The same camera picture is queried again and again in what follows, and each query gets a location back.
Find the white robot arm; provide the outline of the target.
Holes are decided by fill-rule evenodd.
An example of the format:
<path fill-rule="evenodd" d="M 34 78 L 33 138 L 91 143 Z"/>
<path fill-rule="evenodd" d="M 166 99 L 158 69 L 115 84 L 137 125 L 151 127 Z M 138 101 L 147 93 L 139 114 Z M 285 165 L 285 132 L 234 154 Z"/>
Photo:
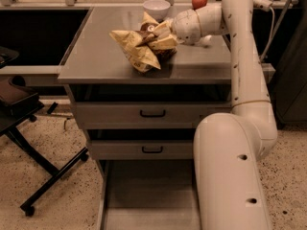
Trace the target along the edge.
<path fill-rule="evenodd" d="M 253 0 L 222 0 L 167 21 L 186 45 L 230 35 L 231 111 L 204 118 L 194 138 L 202 230 L 272 230 L 257 161 L 276 144 L 277 128 L 252 15 Z"/>

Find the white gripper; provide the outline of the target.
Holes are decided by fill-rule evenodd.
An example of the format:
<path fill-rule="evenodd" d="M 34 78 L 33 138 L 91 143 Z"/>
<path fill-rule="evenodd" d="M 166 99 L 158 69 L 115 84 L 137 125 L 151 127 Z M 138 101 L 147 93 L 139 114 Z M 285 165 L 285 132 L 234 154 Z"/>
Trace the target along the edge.
<path fill-rule="evenodd" d="M 173 22 L 170 20 L 159 23 L 153 34 L 158 39 L 148 43 L 152 50 L 170 50 L 177 46 L 177 39 L 185 45 L 193 45 L 201 39 L 201 26 L 194 10 L 182 11 L 177 14 Z"/>

